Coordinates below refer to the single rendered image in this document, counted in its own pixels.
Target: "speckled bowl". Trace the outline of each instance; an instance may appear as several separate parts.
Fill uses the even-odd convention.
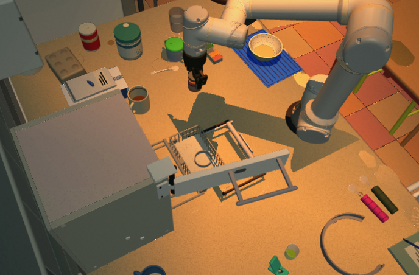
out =
[[[274,55],[272,57],[261,57],[260,55],[257,55],[254,50],[260,45],[270,46],[274,50]],[[272,34],[260,33],[251,38],[249,41],[249,49],[259,61],[267,62],[273,60],[279,56],[279,54],[281,54],[281,51],[283,50],[283,44],[281,43],[280,39],[273,36]]]

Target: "tabletop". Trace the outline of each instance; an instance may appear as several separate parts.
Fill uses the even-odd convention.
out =
[[[386,68],[419,101],[419,0],[401,0],[392,7],[393,47]]]
[[[176,0],[97,26],[102,45],[96,52],[83,49],[78,33],[37,48],[44,58],[69,47],[87,72],[117,66],[129,87],[145,86],[151,109],[135,118],[152,144],[194,125],[207,128],[230,119],[255,156],[288,149],[285,168],[298,190],[237,207],[236,195],[231,193],[222,200],[208,189],[206,194],[173,210],[173,232],[92,274],[131,274],[148,265],[162,266],[168,275],[270,274],[269,261],[276,255],[290,273],[329,275],[334,270],[323,257],[320,236],[324,225],[341,213],[356,213],[365,219],[362,223],[342,220],[329,227],[325,246],[333,262],[351,273],[364,274],[385,264],[379,274],[401,274],[401,267],[387,249],[419,230],[416,199],[342,116],[325,144],[309,144],[293,134],[286,126],[285,113],[304,91],[294,77],[266,88],[232,49],[215,46],[224,56],[223,61],[207,61],[204,70],[208,83],[200,92],[190,92],[186,68],[165,61],[163,47],[164,41],[174,35],[169,29],[169,9],[192,5],[202,5],[215,18],[220,18],[224,8],[210,0]],[[113,29],[123,22],[141,28],[143,54],[134,61],[123,60],[114,43]],[[175,64],[180,66],[178,71],[150,74]],[[60,83],[47,65],[37,75],[11,79],[29,121],[68,106]],[[244,158],[226,130],[210,134],[209,138],[224,163]],[[160,159],[168,156],[163,149],[156,150]],[[348,191],[349,184],[355,184],[359,191],[375,199],[370,187],[359,181],[361,175],[381,186],[398,207],[399,211],[389,214],[385,223]],[[283,176],[274,171],[244,189],[242,195],[246,199],[282,188]],[[188,197],[174,197],[172,204]],[[291,243],[300,248],[292,261],[284,256]]]

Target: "teal lid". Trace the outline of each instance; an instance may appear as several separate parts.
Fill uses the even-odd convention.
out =
[[[165,48],[170,52],[180,52],[183,50],[183,40],[179,37],[172,37],[165,40]]]
[[[141,29],[131,22],[120,23],[114,28],[114,37],[120,43],[132,43],[141,37]]]

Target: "container with green lid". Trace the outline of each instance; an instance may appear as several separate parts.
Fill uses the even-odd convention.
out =
[[[135,60],[142,55],[141,29],[131,22],[120,23],[114,28],[114,38],[119,55],[125,60]]]
[[[183,40],[179,37],[172,37],[165,40],[165,49],[167,50],[167,58],[171,62],[182,60]]]

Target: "curved gray ring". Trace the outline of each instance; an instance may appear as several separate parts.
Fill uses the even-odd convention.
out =
[[[204,153],[204,154],[206,154],[208,157],[209,157],[209,163],[208,163],[208,165],[200,165],[200,164],[198,164],[197,163],[197,161],[195,161],[195,158],[197,157],[197,155],[199,155],[199,154],[202,154],[202,153]],[[195,154],[195,156],[194,156],[194,163],[197,165],[197,166],[199,166],[200,168],[205,168],[205,167],[208,167],[208,166],[210,166],[211,165],[211,159],[213,158],[213,156],[211,156],[211,154],[208,152],[208,151],[206,151],[206,150],[202,150],[202,151],[198,151],[196,154]]]
[[[342,213],[339,215],[336,215],[335,217],[333,217],[332,219],[330,219],[330,221],[328,221],[325,225],[325,227],[322,230],[322,235],[320,237],[320,247],[322,249],[322,253],[324,258],[326,259],[326,261],[329,263],[329,265],[335,269],[338,273],[343,274],[343,275],[360,275],[358,273],[349,273],[346,272],[344,270],[342,270],[341,268],[339,268],[335,263],[332,262],[332,260],[329,258],[328,253],[326,252],[326,248],[324,247],[324,238],[325,238],[325,234],[326,234],[326,230],[328,229],[329,225],[336,223],[339,220],[342,220],[344,218],[348,218],[350,220],[356,220],[359,222],[362,222],[364,219],[364,216],[358,215],[358,214],[354,214],[354,213]],[[380,272],[382,270],[382,268],[384,267],[384,265],[378,265],[372,272],[369,272],[367,274],[364,275],[375,275],[376,273]]]

